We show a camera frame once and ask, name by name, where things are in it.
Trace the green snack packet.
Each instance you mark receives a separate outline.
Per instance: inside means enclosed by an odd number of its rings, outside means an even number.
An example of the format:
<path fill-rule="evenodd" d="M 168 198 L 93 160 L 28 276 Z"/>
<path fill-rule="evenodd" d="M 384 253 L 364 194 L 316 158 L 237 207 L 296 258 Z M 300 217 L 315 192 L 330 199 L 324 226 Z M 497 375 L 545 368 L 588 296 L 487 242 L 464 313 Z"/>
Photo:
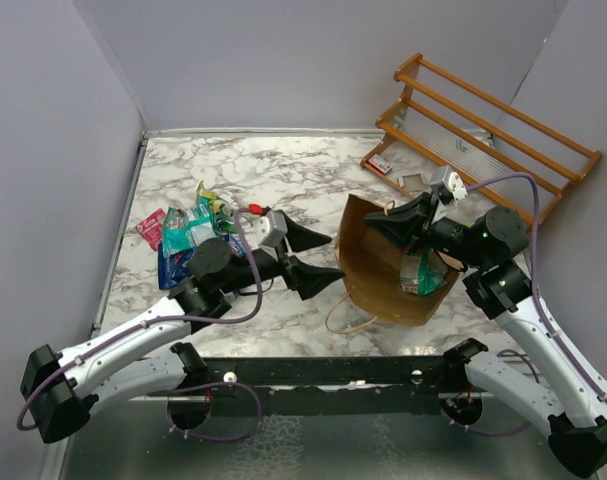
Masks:
<path fill-rule="evenodd" d="M 447 284 L 448 266 L 433 250 L 424 250 L 420 256 L 417 292 L 427 296 Z"/>

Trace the brown paper bag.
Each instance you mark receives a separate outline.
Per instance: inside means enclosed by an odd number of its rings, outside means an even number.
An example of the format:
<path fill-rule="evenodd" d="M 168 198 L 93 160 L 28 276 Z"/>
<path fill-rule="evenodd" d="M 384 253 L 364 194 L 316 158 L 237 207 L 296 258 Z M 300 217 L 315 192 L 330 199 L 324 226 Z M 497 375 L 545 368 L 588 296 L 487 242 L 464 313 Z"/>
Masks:
<path fill-rule="evenodd" d="M 458 280 L 449 268 L 445 285 L 426 296 L 402 291 L 399 285 L 402 253 L 364 223 L 383 207 L 350 194 L 344 206 L 335 243 L 335 256 L 344 273 L 348 298 L 369 315 L 415 327 L 426 324 Z"/>

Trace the blue M&Ms candy packet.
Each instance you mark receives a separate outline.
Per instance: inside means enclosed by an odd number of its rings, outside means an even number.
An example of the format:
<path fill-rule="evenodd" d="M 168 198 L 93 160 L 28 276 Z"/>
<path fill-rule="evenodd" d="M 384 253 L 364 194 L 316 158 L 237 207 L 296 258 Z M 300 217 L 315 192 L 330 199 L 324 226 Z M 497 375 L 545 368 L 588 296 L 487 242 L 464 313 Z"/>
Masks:
<path fill-rule="evenodd" d="M 236 255 L 238 255 L 238 256 L 245 255 L 245 251 L 244 251 L 241 243 L 239 242 L 239 240 L 236 237 L 234 237 L 233 235 L 227 234 L 225 236 L 225 241 Z"/>

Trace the yellow green candy packet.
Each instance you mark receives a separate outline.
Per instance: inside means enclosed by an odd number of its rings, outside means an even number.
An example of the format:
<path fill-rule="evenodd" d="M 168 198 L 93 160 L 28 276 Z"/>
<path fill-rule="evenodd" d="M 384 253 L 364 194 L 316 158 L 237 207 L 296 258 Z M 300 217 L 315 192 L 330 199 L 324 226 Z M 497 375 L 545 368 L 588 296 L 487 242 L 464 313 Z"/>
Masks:
<path fill-rule="evenodd" d="M 199 182 L 196 189 L 196 203 L 200 214 L 210 221 L 215 234 L 222 236 L 237 233 L 233 208 L 214 191 L 208 190 L 203 181 Z"/>

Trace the blue salt vinegar chips bag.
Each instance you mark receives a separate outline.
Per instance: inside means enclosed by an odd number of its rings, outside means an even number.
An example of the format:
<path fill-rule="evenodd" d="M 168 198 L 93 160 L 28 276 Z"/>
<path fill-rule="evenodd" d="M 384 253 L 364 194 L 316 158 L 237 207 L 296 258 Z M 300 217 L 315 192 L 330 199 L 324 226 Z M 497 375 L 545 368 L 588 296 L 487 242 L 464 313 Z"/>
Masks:
<path fill-rule="evenodd" d="M 234 253 L 240 254 L 241 256 L 245 255 L 245 250 L 235 237 L 225 235 L 223 236 L 223 239 Z M 198 248 L 194 247 L 192 249 L 184 250 L 175 254 L 172 260 L 167 260 L 167 271 L 170 275 L 170 279 L 175 284 L 179 283 L 190 274 L 188 263 L 196 255 L 197 252 Z"/>

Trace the teal white snack packet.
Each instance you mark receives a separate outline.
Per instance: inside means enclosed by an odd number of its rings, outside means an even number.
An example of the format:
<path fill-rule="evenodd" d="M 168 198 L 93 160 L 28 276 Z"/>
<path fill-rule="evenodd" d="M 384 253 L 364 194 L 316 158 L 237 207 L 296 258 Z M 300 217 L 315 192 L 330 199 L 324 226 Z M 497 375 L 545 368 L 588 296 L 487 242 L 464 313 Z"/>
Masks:
<path fill-rule="evenodd" d="M 162 249 L 165 257 L 197 248 L 217 235 L 210 211 L 205 206 L 192 209 L 170 207 L 163 222 Z"/>

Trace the blue Burts chips bag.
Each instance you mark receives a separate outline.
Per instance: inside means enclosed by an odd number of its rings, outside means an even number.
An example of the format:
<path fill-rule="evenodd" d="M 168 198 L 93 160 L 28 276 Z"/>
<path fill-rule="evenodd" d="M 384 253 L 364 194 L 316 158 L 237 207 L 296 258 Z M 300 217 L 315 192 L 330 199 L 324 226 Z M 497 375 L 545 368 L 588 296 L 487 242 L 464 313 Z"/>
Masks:
<path fill-rule="evenodd" d="M 194 250 L 184 250 L 165 257 L 162 249 L 158 251 L 157 278 L 160 290 L 169 290 L 189 276 L 188 262 L 193 254 Z"/>

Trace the red snack packet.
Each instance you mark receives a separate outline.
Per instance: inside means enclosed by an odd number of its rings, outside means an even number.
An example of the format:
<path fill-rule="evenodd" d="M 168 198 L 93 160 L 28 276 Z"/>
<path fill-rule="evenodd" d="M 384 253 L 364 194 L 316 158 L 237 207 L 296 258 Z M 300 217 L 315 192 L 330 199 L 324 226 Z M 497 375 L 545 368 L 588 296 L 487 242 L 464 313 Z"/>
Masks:
<path fill-rule="evenodd" d="M 135 226 L 136 232 L 155 252 L 158 251 L 159 245 L 162 243 L 165 218 L 166 212 L 159 208 Z"/>

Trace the small blue white snack packet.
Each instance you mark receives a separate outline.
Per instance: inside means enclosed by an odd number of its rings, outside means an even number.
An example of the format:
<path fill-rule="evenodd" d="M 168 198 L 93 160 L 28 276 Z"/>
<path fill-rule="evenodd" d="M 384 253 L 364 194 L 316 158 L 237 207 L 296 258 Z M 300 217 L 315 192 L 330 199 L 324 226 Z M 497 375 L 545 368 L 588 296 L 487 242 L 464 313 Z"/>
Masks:
<path fill-rule="evenodd" d="M 399 266 L 399 288 L 405 293 L 418 295 L 420 287 L 421 257 L 403 255 Z"/>

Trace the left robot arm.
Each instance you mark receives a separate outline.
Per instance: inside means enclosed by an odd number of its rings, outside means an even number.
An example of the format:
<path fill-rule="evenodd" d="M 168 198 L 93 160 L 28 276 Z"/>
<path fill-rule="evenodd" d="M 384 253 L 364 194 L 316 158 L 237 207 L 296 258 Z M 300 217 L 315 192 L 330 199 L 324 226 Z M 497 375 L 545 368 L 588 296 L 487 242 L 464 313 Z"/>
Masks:
<path fill-rule="evenodd" d="M 212 325 L 244 323 L 263 302 L 262 285 L 282 278 L 308 300 L 342 278 L 336 268 L 308 265 L 297 253 L 331 237 L 297 224 L 283 211 L 252 204 L 258 247 L 239 231 L 239 249 L 223 238 L 203 241 L 188 276 L 144 313 L 108 333 L 60 351 L 33 350 L 20 383 L 24 405 L 16 426 L 36 430 L 52 444 L 76 433 L 99 408 L 114 401 L 177 389 L 206 388 L 207 367 L 183 338 Z"/>

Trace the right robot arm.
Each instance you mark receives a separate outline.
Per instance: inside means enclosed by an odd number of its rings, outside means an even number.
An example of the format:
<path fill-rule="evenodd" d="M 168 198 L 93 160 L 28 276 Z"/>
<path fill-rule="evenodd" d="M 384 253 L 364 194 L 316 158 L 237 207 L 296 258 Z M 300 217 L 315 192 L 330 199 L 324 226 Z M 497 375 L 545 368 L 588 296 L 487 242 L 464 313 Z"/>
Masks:
<path fill-rule="evenodd" d="M 463 283 L 475 306 L 527 354 L 547 381 L 542 386 L 478 351 L 442 367 L 452 390 L 479 387 L 510 406 L 546 438 L 557 460 L 588 478 L 607 464 L 607 380 L 554 320 L 537 292 L 534 275 L 514 258 L 529 244 L 517 212 L 497 206 L 465 226 L 435 217 L 431 194 L 365 216 L 365 224 L 400 250 L 428 248 L 471 268 Z"/>

